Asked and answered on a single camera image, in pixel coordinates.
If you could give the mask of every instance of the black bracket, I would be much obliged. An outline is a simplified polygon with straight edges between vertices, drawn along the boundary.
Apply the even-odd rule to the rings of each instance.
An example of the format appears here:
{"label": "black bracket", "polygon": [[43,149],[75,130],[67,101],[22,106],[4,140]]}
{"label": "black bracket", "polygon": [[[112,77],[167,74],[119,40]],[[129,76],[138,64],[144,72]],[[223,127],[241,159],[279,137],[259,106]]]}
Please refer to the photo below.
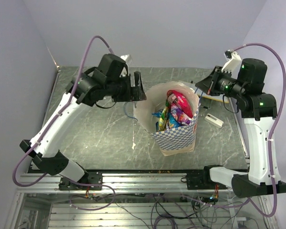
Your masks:
{"label": "black bracket", "polygon": [[[101,185],[103,182],[103,177],[99,172],[87,172],[88,173],[88,182],[87,184],[97,184]],[[62,177],[59,183],[60,191],[74,191],[74,190],[86,190],[87,186],[78,186],[70,182],[68,179]],[[101,186],[91,186],[89,190],[100,191]]]}
{"label": "black bracket", "polygon": [[[234,174],[232,178],[232,189],[239,198],[273,194],[272,185],[266,185],[265,183],[257,185],[249,180],[248,174]],[[286,183],[279,181],[278,184],[276,184],[276,192],[278,194],[286,193]]]}
{"label": "black bracket", "polygon": [[[210,179],[210,169],[212,167],[218,166],[205,166],[204,169],[192,170],[190,173],[187,173],[185,176],[187,190],[215,189],[216,183]],[[222,184],[218,184],[218,188],[227,189]]]}

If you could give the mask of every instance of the candy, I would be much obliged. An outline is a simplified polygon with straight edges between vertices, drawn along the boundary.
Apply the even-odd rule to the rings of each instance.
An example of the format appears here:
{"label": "candy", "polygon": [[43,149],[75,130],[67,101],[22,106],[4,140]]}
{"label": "candy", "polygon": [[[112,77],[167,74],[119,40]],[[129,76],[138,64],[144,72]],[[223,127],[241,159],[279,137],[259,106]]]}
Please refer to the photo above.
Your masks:
{"label": "candy", "polygon": [[171,106],[171,114],[178,123],[182,125],[189,125],[191,119],[186,115],[177,105],[172,104]]}
{"label": "candy", "polygon": [[166,124],[166,120],[167,120],[167,113],[169,110],[169,102],[166,100],[165,102],[165,108],[162,111],[161,117],[159,118],[159,131],[163,131],[165,129],[165,124]]}
{"label": "candy", "polygon": [[182,93],[175,90],[169,90],[166,95],[170,104],[177,105],[188,117],[193,117],[191,106]]}
{"label": "candy", "polygon": [[181,124],[179,124],[174,117],[172,116],[171,113],[168,113],[168,120],[166,122],[166,129],[172,129],[172,128],[177,128],[182,126]]}

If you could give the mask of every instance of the small white device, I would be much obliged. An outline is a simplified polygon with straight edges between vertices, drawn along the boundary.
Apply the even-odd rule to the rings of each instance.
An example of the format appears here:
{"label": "small white device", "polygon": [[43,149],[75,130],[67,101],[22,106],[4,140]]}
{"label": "small white device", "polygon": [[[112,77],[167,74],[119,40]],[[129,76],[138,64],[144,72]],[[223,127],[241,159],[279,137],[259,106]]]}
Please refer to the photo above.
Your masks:
{"label": "small white device", "polygon": [[220,119],[216,118],[214,115],[207,114],[204,119],[208,122],[213,124],[214,126],[221,128],[223,127],[224,122],[221,121]]}
{"label": "small white device", "polygon": [[240,58],[237,52],[232,52],[231,57],[226,59],[228,62],[224,64],[223,68],[221,69],[222,72],[231,73],[242,62],[242,58]]}

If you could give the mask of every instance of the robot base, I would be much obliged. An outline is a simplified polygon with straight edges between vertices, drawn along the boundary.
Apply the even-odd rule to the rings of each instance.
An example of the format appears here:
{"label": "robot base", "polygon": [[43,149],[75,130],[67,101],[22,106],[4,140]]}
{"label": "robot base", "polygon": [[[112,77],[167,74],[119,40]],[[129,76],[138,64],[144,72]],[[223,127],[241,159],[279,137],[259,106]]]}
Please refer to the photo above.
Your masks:
{"label": "robot base", "polygon": [[[85,180],[81,181],[79,180],[79,183],[84,183],[84,184],[102,184],[103,177],[100,173],[98,172],[87,172],[86,173],[87,177]],[[78,186],[70,182],[67,178],[62,177],[61,181],[59,183],[59,190],[60,191],[74,191],[74,190],[86,190],[86,186]],[[89,190],[101,190],[101,186],[91,186]]]}
{"label": "robot base", "polygon": [[[272,185],[255,184],[251,182],[247,175],[234,174],[232,178],[232,189],[239,198],[254,197],[273,194]],[[286,193],[286,183],[279,181],[276,185],[276,192]]]}

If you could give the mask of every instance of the pink candy wrapper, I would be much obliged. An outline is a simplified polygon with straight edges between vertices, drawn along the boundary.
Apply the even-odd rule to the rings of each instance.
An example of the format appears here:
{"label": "pink candy wrapper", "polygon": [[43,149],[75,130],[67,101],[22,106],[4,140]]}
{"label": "pink candy wrapper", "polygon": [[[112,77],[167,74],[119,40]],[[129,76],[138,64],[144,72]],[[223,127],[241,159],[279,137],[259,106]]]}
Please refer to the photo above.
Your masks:
{"label": "pink candy wrapper", "polygon": [[191,106],[182,93],[175,90],[169,90],[166,95],[170,104],[177,105],[188,117],[193,117]]}
{"label": "pink candy wrapper", "polygon": [[189,116],[186,115],[177,105],[172,104],[171,107],[171,114],[174,119],[182,125],[189,125],[191,119]]}

